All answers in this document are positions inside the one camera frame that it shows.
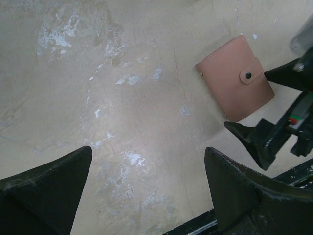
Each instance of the concrete floor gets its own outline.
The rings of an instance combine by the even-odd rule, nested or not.
[[[207,146],[270,177],[300,164],[292,139],[261,171],[194,65],[240,33],[266,70],[288,62],[312,9],[309,0],[1,0],[0,177],[90,145],[71,234],[140,235],[212,208]],[[272,87],[275,99],[242,124],[276,122],[298,95]]]

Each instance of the leather wallet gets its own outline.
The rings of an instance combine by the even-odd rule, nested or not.
[[[238,122],[274,98],[258,58],[241,35],[196,65],[228,120]]]

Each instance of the wallet snap button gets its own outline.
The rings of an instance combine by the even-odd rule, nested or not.
[[[246,79],[250,79],[251,77],[252,77],[252,73],[247,72],[247,73],[246,73]]]

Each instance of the black metal frame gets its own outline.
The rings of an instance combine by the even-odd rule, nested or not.
[[[282,183],[313,190],[313,159],[310,159],[274,178]],[[214,209],[168,231],[164,235],[221,235]]]

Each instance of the wallet strap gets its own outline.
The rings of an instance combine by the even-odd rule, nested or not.
[[[240,72],[240,80],[244,84],[251,83],[257,76],[264,72],[263,66],[258,58]]]

